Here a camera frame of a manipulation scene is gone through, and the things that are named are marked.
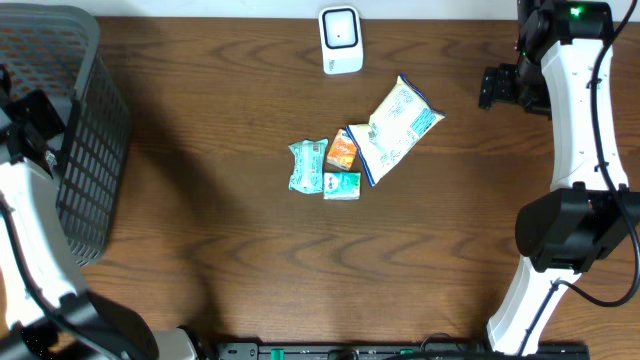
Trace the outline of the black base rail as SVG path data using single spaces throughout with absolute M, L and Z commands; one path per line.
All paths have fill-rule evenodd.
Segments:
M 384 360 L 384 359 L 543 359 L 590 360 L 584 345 L 541 345 L 533 355 L 504 355 L 484 344 L 435 340 L 426 345 L 404 344 L 257 344 L 219 343 L 215 346 L 222 360 Z

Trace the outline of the small teal white packet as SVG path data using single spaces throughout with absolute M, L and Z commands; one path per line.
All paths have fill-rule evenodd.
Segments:
M 361 174 L 352 172 L 325 173 L 323 179 L 324 200 L 358 200 Z

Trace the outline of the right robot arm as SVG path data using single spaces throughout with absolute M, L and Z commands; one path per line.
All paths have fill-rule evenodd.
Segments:
M 486 326 L 491 355 L 531 358 L 567 291 L 625 239 L 637 241 L 639 195 L 616 143 L 610 94 L 613 44 L 623 24 L 605 2 L 518 5 L 519 58 L 486 69 L 479 105 L 515 104 L 551 119 L 549 192 L 518 213 L 518 268 Z

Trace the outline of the orange snack packet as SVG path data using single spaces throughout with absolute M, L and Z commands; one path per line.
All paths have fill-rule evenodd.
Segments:
M 345 129 L 339 129 L 327 154 L 327 163 L 349 171 L 355 160 L 357 147 Z

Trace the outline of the white barcode scanner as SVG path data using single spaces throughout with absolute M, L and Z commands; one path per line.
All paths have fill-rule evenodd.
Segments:
M 318 15 L 323 71 L 327 75 L 359 72 L 364 46 L 359 12 L 350 5 L 322 9 Z

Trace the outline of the green snack packet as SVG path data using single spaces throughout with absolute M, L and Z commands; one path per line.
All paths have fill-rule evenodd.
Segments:
M 289 189 L 303 194 L 323 191 L 323 168 L 327 139 L 303 140 L 289 146 L 294 156 L 294 168 L 289 180 Z

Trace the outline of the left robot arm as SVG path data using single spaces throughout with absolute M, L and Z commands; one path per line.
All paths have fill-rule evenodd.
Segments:
M 152 331 L 140 315 L 91 291 L 56 214 L 58 188 L 30 124 L 12 124 L 1 159 L 4 359 L 200 359 L 189 333 Z

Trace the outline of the grey plastic mesh basket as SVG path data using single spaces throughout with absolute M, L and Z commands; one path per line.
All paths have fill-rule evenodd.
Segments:
M 133 122 L 103 63 L 100 28 L 72 6 L 1 6 L 2 105 L 40 90 L 63 123 L 48 141 L 57 214 L 80 266 L 105 253 Z

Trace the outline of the white blue snack bag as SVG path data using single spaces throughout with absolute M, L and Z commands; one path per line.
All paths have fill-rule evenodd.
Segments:
M 366 124 L 346 131 L 358 150 L 370 186 L 376 186 L 446 115 L 432 107 L 424 93 L 405 74 Z

